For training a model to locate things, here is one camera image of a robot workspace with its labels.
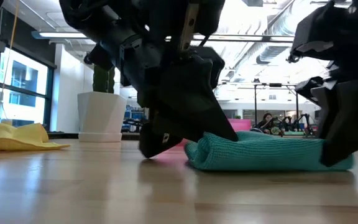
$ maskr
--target yellow towel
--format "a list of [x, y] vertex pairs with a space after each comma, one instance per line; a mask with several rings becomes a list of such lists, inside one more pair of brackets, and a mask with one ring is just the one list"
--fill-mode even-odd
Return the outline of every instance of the yellow towel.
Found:
[[48, 141], [48, 134], [41, 124], [29, 124], [15, 128], [0, 123], [0, 151], [51, 150], [70, 146]]

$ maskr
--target green plant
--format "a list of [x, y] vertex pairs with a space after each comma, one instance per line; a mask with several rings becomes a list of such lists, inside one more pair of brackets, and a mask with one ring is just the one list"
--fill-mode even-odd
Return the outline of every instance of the green plant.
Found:
[[101, 93], [114, 93], [114, 71], [115, 67], [109, 71], [99, 65], [93, 69], [93, 91]]

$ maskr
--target light wood floor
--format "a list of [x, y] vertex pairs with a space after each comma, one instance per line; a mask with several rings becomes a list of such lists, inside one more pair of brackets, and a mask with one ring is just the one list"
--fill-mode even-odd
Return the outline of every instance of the light wood floor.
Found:
[[352, 172], [204, 173], [182, 149], [143, 161], [136, 142], [0, 152], [0, 224], [355, 224]]

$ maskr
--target white planter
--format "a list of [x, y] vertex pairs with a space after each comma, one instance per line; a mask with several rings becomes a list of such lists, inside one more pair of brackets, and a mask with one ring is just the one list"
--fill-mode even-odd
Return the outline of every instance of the white planter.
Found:
[[127, 100], [111, 93], [78, 94], [81, 142], [120, 142]]

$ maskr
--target woman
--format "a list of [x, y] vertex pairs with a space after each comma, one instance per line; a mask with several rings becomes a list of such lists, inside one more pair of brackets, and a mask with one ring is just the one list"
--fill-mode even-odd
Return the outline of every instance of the woman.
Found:
[[273, 119], [273, 116], [271, 113], [265, 113], [264, 119], [259, 122], [255, 128], [261, 129], [264, 133], [270, 134], [270, 129], [274, 127], [273, 122], [269, 122], [271, 119]]

